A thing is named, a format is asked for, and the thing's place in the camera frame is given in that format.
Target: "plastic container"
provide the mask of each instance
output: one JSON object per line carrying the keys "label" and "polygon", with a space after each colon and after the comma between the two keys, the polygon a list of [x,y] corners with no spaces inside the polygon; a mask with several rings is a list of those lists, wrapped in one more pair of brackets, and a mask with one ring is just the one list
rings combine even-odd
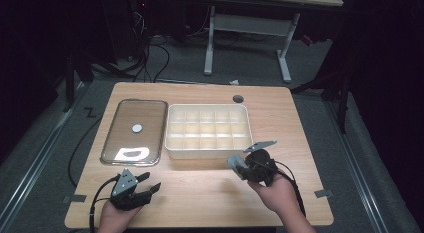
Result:
{"label": "plastic container", "polygon": [[252,145],[243,105],[176,104],[168,109],[165,147],[173,159],[219,159]]}

